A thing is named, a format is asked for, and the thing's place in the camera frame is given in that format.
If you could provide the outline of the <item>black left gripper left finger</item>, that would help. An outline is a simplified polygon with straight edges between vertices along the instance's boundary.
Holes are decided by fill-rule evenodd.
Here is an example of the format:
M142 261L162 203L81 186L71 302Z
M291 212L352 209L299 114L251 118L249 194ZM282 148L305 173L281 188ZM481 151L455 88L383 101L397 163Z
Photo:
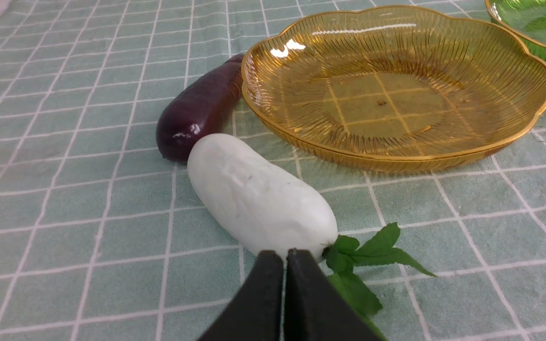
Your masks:
M279 340L283 274L275 251L261 251L238 293L199 340Z

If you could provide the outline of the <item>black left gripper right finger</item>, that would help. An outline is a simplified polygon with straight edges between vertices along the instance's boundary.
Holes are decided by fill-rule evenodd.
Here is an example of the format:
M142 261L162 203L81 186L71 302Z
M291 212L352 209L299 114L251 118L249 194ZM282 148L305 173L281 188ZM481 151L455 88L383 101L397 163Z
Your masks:
M308 250L289 250L283 334L286 341L380 341L332 287Z

